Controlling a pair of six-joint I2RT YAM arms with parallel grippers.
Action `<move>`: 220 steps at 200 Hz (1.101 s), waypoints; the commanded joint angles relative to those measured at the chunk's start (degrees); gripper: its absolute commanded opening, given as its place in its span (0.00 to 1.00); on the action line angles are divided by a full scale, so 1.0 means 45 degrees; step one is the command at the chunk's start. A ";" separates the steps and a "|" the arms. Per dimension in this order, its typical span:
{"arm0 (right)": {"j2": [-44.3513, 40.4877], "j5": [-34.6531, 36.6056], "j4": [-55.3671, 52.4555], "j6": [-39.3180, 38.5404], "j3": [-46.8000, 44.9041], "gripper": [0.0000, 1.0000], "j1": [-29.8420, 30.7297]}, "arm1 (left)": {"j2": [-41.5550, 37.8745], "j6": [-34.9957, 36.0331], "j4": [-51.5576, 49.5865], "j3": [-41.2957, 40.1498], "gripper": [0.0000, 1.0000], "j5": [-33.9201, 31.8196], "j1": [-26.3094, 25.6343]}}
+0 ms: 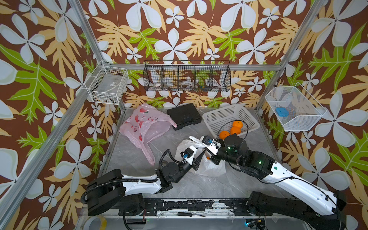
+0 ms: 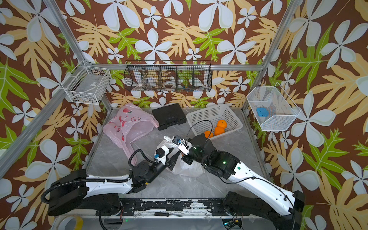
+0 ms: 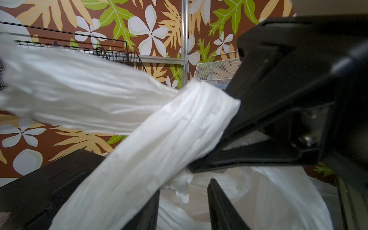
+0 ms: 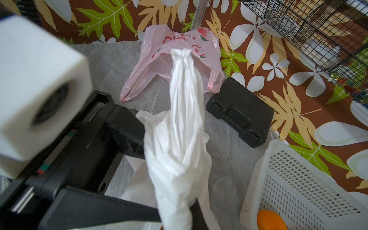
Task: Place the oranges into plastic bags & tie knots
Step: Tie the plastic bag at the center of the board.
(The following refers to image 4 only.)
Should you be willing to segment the pink printed plastic bag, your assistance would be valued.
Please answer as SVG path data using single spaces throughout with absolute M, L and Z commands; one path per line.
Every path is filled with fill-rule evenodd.
M 152 25 L 146 29 L 138 64 L 123 86 L 120 101 L 136 97 L 156 76 L 170 81 L 174 61 L 186 54 L 190 54 L 202 77 L 203 91 L 218 93 L 225 75 L 220 63 L 219 40 L 214 33 L 204 27 L 178 33 L 167 25 Z

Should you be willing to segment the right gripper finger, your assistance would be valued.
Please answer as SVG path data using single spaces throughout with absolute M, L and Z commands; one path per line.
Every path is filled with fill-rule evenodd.
M 190 211 L 192 214 L 192 230 L 209 230 L 197 199 L 190 207 Z

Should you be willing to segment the orange fruit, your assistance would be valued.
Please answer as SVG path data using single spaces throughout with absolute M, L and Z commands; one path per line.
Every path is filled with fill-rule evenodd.
M 259 210 L 256 221 L 259 230 L 287 230 L 284 220 L 270 210 Z

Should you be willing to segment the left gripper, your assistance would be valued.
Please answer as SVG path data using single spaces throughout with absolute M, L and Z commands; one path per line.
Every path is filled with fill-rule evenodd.
M 161 222 L 156 208 L 104 193 L 123 156 L 143 159 L 144 125 L 96 91 L 1 195 L 1 229 L 69 230 Z

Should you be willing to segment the white plastic bag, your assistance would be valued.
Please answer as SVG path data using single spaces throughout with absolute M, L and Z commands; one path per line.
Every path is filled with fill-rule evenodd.
M 168 111 L 136 115 L 145 127 L 145 159 L 128 157 L 134 173 L 121 199 L 157 208 L 166 230 L 192 229 L 190 207 L 197 199 L 208 228 L 218 230 L 209 204 L 212 160 L 206 149 L 203 83 L 190 54 L 174 61 L 170 100 Z

